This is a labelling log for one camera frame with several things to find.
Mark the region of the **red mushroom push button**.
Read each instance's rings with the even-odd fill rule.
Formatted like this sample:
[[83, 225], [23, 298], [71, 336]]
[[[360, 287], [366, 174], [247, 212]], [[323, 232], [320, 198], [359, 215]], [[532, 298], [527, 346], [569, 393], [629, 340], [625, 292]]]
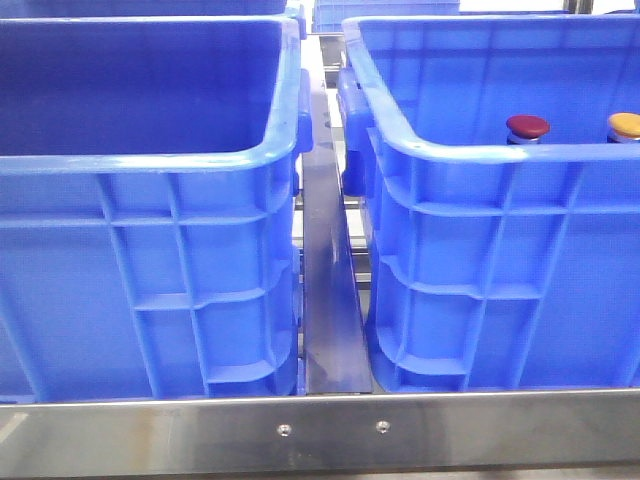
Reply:
[[551, 126], [547, 120], [536, 115], [517, 114], [506, 120], [509, 130], [506, 142], [508, 145], [539, 144], [541, 138], [548, 134]]

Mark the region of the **large blue crate left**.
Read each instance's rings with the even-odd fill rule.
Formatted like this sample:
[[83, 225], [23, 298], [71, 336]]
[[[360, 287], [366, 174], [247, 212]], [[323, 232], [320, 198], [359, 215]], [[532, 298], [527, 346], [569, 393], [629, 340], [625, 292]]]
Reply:
[[282, 17], [1, 22], [1, 400], [290, 395], [308, 77]]

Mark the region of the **large blue crate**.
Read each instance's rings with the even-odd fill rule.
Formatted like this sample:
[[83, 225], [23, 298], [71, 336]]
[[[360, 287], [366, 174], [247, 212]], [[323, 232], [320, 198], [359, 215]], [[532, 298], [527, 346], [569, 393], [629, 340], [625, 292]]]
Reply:
[[[372, 370], [393, 392], [635, 387], [639, 18], [356, 17], [340, 85], [361, 158]], [[539, 144], [508, 145], [536, 115]]]
[[1, 400], [290, 395], [308, 77], [282, 17], [1, 22]]

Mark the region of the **left rail screw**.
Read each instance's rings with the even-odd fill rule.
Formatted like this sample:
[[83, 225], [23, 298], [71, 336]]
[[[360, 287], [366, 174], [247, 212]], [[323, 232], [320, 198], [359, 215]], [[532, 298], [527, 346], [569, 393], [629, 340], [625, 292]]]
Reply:
[[287, 437], [291, 434], [292, 428], [289, 424], [281, 424], [277, 428], [278, 434], [283, 437]]

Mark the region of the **large blue crate right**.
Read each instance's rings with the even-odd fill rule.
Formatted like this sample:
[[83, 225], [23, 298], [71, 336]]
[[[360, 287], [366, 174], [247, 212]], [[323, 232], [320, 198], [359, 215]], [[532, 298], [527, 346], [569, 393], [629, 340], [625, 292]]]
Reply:
[[[340, 85], [361, 158], [372, 370], [393, 392], [635, 387], [639, 18], [356, 17]], [[508, 145], [536, 115], [539, 144]]]

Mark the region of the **metal divider rail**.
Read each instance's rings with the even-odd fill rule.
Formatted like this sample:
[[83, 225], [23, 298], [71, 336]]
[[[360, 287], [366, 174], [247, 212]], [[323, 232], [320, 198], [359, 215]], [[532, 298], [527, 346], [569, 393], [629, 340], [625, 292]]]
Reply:
[[304, 359], [310, 395], [373, 391], [327, 93], [311, 88], [303, 167]]

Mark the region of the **right rail screw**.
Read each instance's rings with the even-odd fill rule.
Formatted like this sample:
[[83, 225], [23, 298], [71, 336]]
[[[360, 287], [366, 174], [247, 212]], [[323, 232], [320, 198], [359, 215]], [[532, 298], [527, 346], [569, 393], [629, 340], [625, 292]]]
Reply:
[[380, 420], [376, 423], [376, 431], [380, 434], [385, 434], [389, 431], [390, 423], [386, 420]]

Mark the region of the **rail screw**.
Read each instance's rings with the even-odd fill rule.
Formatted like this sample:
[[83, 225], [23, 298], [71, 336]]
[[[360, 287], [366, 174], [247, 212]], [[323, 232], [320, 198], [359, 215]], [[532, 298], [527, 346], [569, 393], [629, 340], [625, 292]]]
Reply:
[[376, 423], [376, 431], [380, 434], [385, 434], [389, 431], [390, 423], [386, 420], [380, 420]]
[[287, 437], [291, 434], [292, 428], [289, 424], [281, 424], [277, 428], [278, 434], [283, 437]]

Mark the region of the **blue crate back left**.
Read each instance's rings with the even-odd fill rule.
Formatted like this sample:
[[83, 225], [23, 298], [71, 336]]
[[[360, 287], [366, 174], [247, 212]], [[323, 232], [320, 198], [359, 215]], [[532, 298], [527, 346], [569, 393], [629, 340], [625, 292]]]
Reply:
[[250, 0], [2, 0], [1, 18], [84, 18], [151, 16], [276, 15], [295, 20], [305, 39], [306, 19], [300, 1]]

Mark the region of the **stainless steel front rail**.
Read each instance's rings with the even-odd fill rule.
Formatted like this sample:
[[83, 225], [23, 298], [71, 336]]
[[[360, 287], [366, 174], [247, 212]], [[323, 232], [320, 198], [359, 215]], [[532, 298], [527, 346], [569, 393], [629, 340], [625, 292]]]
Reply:
[[[380, 434], [376, 423], [386, 420]], [[283, 437], [277, 428], [289, 424]], [[635, 389], [5, 405], [5, 478], [637, 463]]]

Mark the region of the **blue crate back right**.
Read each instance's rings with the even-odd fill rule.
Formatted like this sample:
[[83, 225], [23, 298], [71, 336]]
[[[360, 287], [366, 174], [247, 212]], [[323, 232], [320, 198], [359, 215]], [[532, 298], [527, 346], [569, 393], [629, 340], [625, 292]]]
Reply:
[[326, 0], [315, 1], [312, 15], [314, 33], [340, 32], [342, 21], [362, 16], [456, 15], [459, 1], [428, 0]]

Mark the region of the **yellow mushroom push button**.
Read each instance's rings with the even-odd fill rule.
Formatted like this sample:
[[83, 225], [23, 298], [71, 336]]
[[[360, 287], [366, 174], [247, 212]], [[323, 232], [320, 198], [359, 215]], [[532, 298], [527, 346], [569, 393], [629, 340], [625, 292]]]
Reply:
[[608, 117], [608, 143], [638, 143], [640, 139], [640, 115], [633, 112], [617, 112]]

